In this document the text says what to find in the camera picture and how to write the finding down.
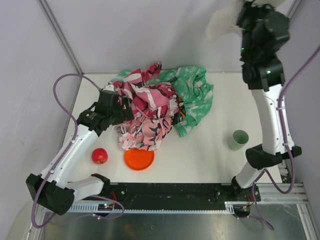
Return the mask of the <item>pink camouflage cloth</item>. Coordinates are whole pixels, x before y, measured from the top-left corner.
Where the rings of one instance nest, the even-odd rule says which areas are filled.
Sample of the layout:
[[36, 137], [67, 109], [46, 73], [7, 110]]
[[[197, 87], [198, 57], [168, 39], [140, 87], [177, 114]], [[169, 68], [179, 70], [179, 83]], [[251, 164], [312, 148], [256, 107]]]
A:
[[162, 70], [161, 63], [155, 63], [146, 70], [136, 69], [133, 72], [124, 70], [111, 83], [121, 96], [131, 101], [134, 116], [150, 119], [164, 117], [173, 118], [178, 111], [177, 89], [171, 82], [151, 83], [159, 80]]

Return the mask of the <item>white cloth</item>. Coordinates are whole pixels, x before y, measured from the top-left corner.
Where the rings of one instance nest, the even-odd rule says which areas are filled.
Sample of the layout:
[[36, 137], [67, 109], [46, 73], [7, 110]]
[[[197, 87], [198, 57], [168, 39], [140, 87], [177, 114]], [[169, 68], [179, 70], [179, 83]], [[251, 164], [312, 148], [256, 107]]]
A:
[[282, 5], [285, 0], [234, 0], [227, 7], [214, 12], [206, 28], [206, 37], [211, 41], [216, 41], [219, 37], [234, 33], [242, 35], [242, 30], [236, 25], [238, 16], [246, 3], [253, 4], [254, 7], [262, 7], [269, 4], [273, 7]]

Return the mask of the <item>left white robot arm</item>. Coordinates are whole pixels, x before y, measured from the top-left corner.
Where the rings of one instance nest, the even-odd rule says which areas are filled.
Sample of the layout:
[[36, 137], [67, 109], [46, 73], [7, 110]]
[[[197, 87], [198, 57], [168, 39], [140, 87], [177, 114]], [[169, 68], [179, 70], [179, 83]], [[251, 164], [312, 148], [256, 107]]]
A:
[[133, 118], [129, 98], [120, 96], [113, 84], [100, 90], [98, 100], [79, 114], [75, 132], [56, 157], [41, 173], [27, 177], [26, 185], [33, 204], [63, 215], [74, 202], [108, 195], [110, 180], [107, 177], [94, 173], [73, 182], [70, 177], [81, 157], [104, 131]]

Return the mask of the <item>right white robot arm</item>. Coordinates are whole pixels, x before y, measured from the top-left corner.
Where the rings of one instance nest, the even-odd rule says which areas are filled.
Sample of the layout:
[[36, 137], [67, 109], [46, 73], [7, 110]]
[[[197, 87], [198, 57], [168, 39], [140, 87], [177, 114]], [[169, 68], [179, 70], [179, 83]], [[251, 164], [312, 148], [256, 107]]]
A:
[[288, 127], [284, 97], [285, 74], [277, 52], [290, 40], [290, 20], [272, 3], [245, 0], [236, 19], [241, 28], [242, 78], [259, 115], [262, 143], [245, 151], [246, 163], [233, 177], [234, 194], [247, 190], [283, 160], [302, 154]]

